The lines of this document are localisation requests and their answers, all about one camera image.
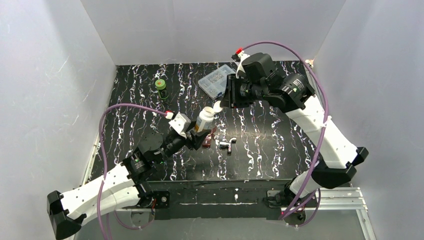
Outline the red weekly pill organizer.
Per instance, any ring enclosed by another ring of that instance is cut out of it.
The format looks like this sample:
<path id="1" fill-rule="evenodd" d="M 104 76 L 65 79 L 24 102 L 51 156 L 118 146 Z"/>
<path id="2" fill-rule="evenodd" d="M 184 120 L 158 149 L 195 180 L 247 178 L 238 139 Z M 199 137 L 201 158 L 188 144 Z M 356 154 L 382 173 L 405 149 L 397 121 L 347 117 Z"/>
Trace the red weekly pill organizer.
<path id="1" fill-rule="evenodd" d="M 202 145 L 201 145 L 203 148 L 208 149 L 208 148 L 210 148 L 210 147 L 211 147 L 211 144 L 212 144 L 212 141 L 213 141 L 214 134 L 215 134 L 216 130 L 217 130 L 217 128 L 216 128 L 216 127 L 214 127 L 214 128 L 210 131 L 210 133 L 206 136 L 206 138 L 204 139 L 204 141 L 203 141 L 203 143 L 202 143 Z"/>

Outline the white pill bottle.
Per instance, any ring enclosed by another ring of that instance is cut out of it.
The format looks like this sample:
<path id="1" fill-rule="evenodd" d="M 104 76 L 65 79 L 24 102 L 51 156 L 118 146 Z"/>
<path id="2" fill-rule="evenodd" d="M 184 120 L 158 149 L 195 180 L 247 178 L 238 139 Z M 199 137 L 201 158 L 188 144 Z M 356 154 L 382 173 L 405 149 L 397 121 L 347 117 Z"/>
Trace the white pill bottle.
<path id="1" fill-rule="evenodd" d="M 213 106 L 205 106 L 199 113 L 194 129 L 197 133 L 213 129 L 213 122 L 215 114 L 220 113 L 223 108 L 221 107 L 221 100 L 216 101 Z"/>

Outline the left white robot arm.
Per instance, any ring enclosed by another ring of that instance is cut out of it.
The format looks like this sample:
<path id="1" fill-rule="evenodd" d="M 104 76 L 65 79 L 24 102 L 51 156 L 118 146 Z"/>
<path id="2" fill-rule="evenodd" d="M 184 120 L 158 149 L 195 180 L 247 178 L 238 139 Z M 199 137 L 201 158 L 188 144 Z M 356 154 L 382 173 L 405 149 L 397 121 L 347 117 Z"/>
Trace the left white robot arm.
<path id="1" fill-rule="evenodd" d="M 188 137 L 171 130 L 166 136 L 151 132 L 142 137 L 132 154 L 89 183 L 66 192 L 47 195 L 47 213 L 54 237 L 64 240 L 76 234 L 91 220 L 117 209 L 140 205 L 151 207 L 159 196 L 147 179 L 165 160 L 182 148 L 198 150 L 211 130 L 194 132 Z"/>

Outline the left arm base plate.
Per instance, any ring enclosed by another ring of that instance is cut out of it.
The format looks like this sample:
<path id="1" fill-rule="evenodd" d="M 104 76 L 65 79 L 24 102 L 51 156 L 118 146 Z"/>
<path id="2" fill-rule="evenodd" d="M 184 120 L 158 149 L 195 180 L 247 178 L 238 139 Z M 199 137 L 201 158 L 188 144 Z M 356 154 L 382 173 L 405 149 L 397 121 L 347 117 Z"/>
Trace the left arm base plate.
<path id="1" fill-rule="evenodd" d="M 167 209 L 170 204 L 169 191 L 154 191 L 142 198 L 131 210 L 130 219 L 134 226 L 146 226 L 155 220 L 156 210 Z"/>

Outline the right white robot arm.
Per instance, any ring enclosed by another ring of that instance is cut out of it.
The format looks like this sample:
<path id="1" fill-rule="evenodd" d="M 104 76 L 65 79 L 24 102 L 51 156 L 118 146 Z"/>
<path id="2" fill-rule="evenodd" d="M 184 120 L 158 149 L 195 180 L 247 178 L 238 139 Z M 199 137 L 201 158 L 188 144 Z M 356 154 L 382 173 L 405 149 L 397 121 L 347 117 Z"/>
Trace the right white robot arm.
<path id="1" fill-rule="evenodd" d="M 285 194 L 303 198 L 319 188 L 334 189 L 350 182 L 369 152 L 352 144 L 325 115 L 308 79 L 299 73 L 287 74 L 267 53 L 249 55 L 239 49 L 232 59 L 238 66 L 226 77 L 220 107 L 240 109 L 265 101 L 293 120 L 319 150 L 321 159 L 312 164 L 312 171 L 295 177 Z"/>

